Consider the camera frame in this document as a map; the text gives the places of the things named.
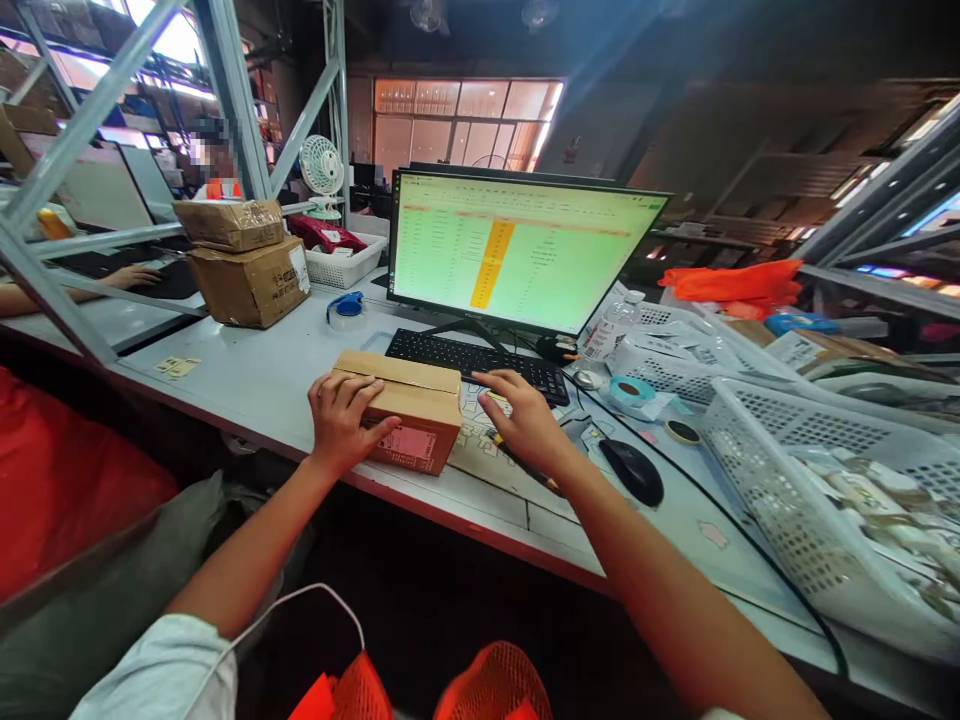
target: yellow highlighted column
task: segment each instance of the yellow highlighted column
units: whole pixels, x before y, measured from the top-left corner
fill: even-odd
[[[503,257],[507,254],[507,246],[513,236],[513,223],[494,221],[490,228],[490,237],[483,250],[483,260],[480,263],[480,272],[477,273],[477,283],[473,286],[473,297],[470,298],[470,307],[486,310],[493,294],[493,286],[497,284],[497,276],[503,266]]]

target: red bag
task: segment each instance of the red bag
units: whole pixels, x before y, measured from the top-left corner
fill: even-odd
[[[176,494],[126,440],[0,368],[0,603]]]
[[[338,247],[350,248],[355,252],[367,249],[367,244],[353,233],[323,220],[306,215],[292,215],[287,218],[290,232],[303,240],[307,250],[319,246],[328,255]]]

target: pen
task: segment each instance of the pen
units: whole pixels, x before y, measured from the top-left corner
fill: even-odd
[[[487,430],[487,437],[490,438],[493,441],[493,444],[496,445],[504,455],[513,460],[527,475],[543,485],[547,490],[552,492],[557,497],[563,497],[563,491],[560,489],[560,486],[557,485],[556,481],[548,478],[535,467],[517,457],[513,451],[507,447],[507,444],[503,441],[503,437],[497,432],[496,428],[490,428]]]

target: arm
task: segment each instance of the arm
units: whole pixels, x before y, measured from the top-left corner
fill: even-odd
[[[476,376],[510,401],[507,418],[479,398],[510,449],[560,485],[634,627],[694,710],[827,717],[783,656],[577,451],[540,393],[512,370]]]
[[[128,290],[137,285],[157,284],[160,282],[160,273],[156,270],[129,265],[97,282],[120,290]],[[65,290],[75,303],[100,297],[97,293],[89,290],[77,290],[76,288],[65,288]],[[0,318],[29,315],[39,312],[39,310],[37,304],[18,285],[14,283],[0,285]]]
[[[192,615],[235,638],[250,624],[300,532],[337,479],[400,425],[389,417],[364,430],[360,416],[383,381],[330,379],[310,388],[314,448],[297,471],[203,564],[164,614]]]

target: person's hand on mouse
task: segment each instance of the person's hand on mouse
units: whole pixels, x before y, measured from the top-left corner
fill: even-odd
[[[400,427],[390,416],[372,428],[360,426],[367,405],[383,390],[383,380],[356,375],[324,375],[310,387],[313,452],[310,457],[336,480],[363,460],[387,435]]]
[[[129,290],[138,285],[156,285],[163,279],[159,270],[146,268],[142,265],[127,265],[105,278],[97,280],[101,285],[117,288],[117,290]]]
[[[475,372],[473,377],[505,397],[513,407],[507,417],[486,393],[477,398],[511,451],[550,477],[569,470],[571,461],[583,457],[560,428],[543,395],[517,372],[492,370]]]

